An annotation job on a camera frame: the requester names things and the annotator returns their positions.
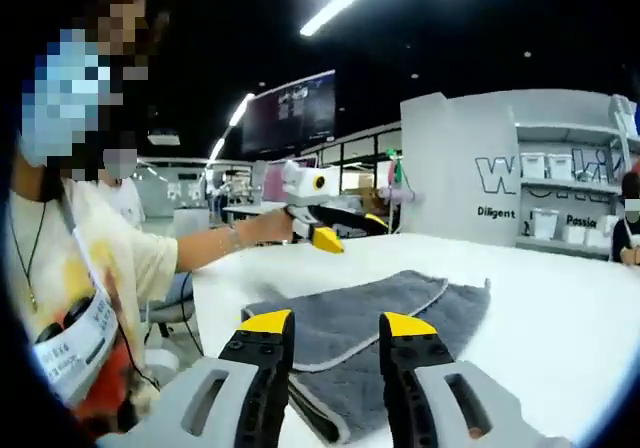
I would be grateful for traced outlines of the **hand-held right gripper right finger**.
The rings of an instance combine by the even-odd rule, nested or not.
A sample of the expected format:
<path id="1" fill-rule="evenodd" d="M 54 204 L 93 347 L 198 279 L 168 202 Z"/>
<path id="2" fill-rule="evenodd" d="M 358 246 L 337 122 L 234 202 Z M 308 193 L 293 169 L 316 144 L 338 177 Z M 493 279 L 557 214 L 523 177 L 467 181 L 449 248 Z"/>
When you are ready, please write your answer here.
<path id="1" fill-rule="evenodd" d="M 517 397 L 468 361 L 452 357 L 437 330 L 411 316 L 379 318 L 384 404 L 395 447 L 570 447 L 522 416 Z"/>

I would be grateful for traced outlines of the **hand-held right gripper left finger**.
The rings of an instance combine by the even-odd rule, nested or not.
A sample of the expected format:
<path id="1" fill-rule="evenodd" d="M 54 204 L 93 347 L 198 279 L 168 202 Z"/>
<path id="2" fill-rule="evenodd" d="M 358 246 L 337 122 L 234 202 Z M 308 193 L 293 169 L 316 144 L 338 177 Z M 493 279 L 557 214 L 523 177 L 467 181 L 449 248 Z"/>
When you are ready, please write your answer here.
<path id="1" fill-rule="evenodd" d="M 151 414 L 99 447 L 276 447 L 288 404 L 295 318 L 253 316 L 216 358 L 202 357 L 160 393 Z"/>

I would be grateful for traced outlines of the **person's left hand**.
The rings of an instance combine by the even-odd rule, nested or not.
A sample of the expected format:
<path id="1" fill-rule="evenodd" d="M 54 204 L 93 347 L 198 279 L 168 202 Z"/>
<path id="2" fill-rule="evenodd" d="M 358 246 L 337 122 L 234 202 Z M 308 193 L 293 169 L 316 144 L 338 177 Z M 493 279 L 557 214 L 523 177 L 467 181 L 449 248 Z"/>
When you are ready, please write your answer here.
<path id="1" fill-rule="evenodd" d="M 245 228 L 252 243 L 289 243 L 293 240 L 293 218 L 284 208 L 248 220 Z"/>

